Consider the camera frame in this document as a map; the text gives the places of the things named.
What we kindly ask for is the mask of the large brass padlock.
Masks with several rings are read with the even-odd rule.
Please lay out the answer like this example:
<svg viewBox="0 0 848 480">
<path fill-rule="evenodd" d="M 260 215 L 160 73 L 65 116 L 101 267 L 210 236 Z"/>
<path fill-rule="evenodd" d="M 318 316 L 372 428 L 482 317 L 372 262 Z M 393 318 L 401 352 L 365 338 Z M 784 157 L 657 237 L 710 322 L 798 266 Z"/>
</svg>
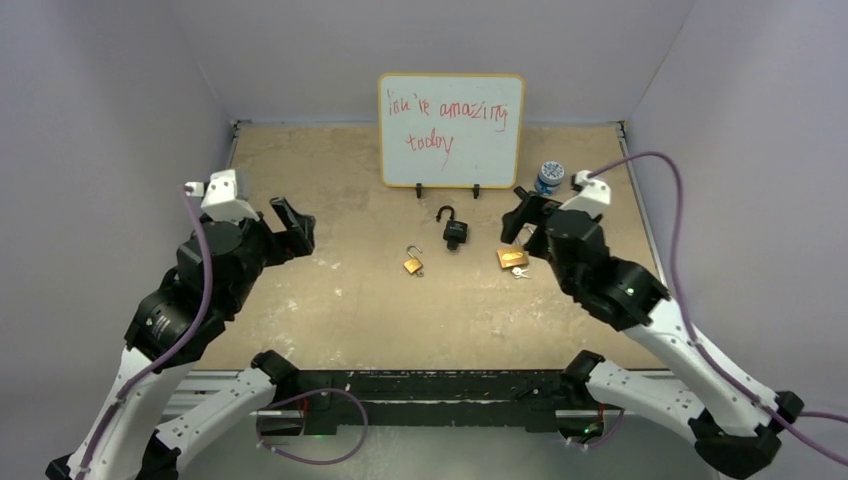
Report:
<svg viewBox="0 0 848 480">
<path fill-rule="evenodd" d="M 534 233 L 534 228 L 523 226 L 508 246 L 496 250 L 499 266 L 502 270 L 524 268 L 530 264 L 529 255 L 524 248 L 524 241 Z"/>
</svg>

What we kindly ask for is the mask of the black padlock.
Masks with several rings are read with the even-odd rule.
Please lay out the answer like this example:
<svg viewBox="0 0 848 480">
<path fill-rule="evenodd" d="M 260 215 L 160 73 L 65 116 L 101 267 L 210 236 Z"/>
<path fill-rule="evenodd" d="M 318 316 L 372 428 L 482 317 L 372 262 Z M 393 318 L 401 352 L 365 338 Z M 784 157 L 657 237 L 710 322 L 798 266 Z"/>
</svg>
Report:
<svg viewBox="0 0 848 480">
<path fill-rule="evenodd" d="M 450 205 L 443 205 L 439 208 L 436 215 L 437 222 L 442 220 L 445 212 L 448 212 L 448 215 L 442 238 L 446 242 L 446 248 L 455 252 L 460 245 L 467 242 L 468 224 L 456 219 L 455 209 Z"/>
</svg>

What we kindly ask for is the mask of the small brass padlock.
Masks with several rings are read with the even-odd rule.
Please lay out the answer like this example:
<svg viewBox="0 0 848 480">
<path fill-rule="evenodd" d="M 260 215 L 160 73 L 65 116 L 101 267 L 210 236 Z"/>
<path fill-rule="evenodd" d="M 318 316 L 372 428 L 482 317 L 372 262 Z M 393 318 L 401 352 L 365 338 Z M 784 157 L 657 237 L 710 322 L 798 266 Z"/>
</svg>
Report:
<svg viewBox="0 0 848 480">
<path fill-rule="evenodd" d="M 416 245 L 409 245 L 406 248 L 406 253 L 408 259 L 403 263 L 404 269 L 412 276 L 422 277 L 424 275 L 424 266 L 418 258 L 418 254 L 422 253 L 422 250 Z"/>
</svg>

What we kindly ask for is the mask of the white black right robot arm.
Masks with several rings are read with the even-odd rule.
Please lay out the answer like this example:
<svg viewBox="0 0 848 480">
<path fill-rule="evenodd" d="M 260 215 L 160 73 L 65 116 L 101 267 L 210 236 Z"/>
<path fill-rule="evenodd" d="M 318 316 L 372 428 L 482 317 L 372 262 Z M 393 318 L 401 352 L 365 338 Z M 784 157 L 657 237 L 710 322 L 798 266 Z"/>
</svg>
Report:
<svg viewBox="0 0 848 480">
<path fill-rule="evenodd" d="M 595 400 L 651 420 L 728 477 L 748 479 L 762 471 L 803 401 L 748 375 L 697 328 L 686 326 L 679 303 L 648 269 L 611 255 L 600 217 L 578 205 L 589 191 L 558 202 L 516 188 L 520 203 L 503 215 L 501 240 L 511 243 L 525 225 L 533 226 L 523 247 L 548 262 L 560 290 L 651 352 L 681 384 L 647 378 L 583 350 L 565 370 L 564 399 L 576 407 Z"/>
</svg>

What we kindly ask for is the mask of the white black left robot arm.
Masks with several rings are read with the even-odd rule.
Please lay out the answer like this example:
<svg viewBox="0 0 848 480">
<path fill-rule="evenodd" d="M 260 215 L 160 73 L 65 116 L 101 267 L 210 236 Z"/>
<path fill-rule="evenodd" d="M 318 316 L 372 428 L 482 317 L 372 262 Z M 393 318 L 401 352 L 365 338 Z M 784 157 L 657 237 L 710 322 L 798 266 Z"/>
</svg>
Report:
<svg viewBox="0 0 848 480">
<path fill-rule="evenodd" d="M 250 409 L 284 409 L 297 399 L 295 368 L 259 354 L 222 393 L 170 421 L 161 417 L 207 346 L 224 332 L 268 267 L 310 255 L 316 221 L 283 198 L 272 231 L 250 206 L 233 221 L 193 214 L 193 231 L 159 288 L 139 304 L 125 334 L 119 370 L 83 443 L 52 460 L 50 479 L 175 479 L 211 441 Z"/>
</svg>

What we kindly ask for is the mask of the blue white round tin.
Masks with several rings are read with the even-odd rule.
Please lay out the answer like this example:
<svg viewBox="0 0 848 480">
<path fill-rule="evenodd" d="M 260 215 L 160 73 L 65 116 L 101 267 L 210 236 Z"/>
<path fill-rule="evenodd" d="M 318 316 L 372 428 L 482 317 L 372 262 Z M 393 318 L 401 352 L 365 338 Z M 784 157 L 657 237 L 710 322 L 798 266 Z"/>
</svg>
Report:
<svg viewBox="0 0 848 480">
<path fill-rule="evenodd" d="M 566 177 L 565 167 L 558 161 L 544 162 L 534 182 L 534 190 L 545 196 L 554 195 Z"/>
</svg>

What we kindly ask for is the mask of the yellow framed whiteboard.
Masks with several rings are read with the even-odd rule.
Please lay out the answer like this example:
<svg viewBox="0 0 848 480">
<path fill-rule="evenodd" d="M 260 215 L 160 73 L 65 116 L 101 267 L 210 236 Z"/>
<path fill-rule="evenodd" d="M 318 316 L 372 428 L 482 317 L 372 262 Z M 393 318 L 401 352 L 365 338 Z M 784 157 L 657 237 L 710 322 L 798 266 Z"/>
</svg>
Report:
<svg viewBox="0 0 848 480">
<path fill-rule="evenodd" d="M 516 182 L 525 81 L 506 73 L 386 73 L 377 84 L 388 187 L 507 189 Z"/>
</svg>

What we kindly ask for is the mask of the aluminium frame rail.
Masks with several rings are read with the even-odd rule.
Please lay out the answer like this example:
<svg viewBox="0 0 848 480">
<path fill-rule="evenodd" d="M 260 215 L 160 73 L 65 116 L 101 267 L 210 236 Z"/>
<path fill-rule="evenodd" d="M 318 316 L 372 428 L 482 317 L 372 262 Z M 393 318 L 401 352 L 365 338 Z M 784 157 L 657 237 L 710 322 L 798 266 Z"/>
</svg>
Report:
<svg viewBox="0 0 848 480">
<path fill-rule="evenodd" d="M 171 416 L 222 393 L 237 364 L 267 350 L 296 372 L 562 371 L 582 349 L 657 365 L 564 296 L 544 263 L 533 263 L 530 279 L 500 269 L 501 217 L 518 204 L 512 192 L 416 195 L 384 185 L 375 126 L 249 125 L 232 164 L 247 175 L 255 205 L 284 194 L 315 216 L 316 247 L 262 273 L 243 311 L 177 387 Z M 455 252 L 442 238 L 448 212 L 436 221 L 443 205 L 468 224 Z M 403 267 L 409 245 L 422 250 L 422 277 Z"/>
</svg>

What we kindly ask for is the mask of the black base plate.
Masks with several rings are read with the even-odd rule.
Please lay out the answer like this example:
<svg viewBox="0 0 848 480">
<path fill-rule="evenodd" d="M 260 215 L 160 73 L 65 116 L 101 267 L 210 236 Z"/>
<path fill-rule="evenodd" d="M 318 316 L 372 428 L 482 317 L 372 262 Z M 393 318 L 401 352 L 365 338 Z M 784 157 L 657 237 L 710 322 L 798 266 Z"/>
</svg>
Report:
<svg viewBox="0 0 848 480">
<path fill-rule="evenodd" d="M 557 369 L 300 370 L 257 415 L 268 433 L 334 435 L 342 426 L 520 428 L 597 436 L 618 409 Z"/>
</svg>

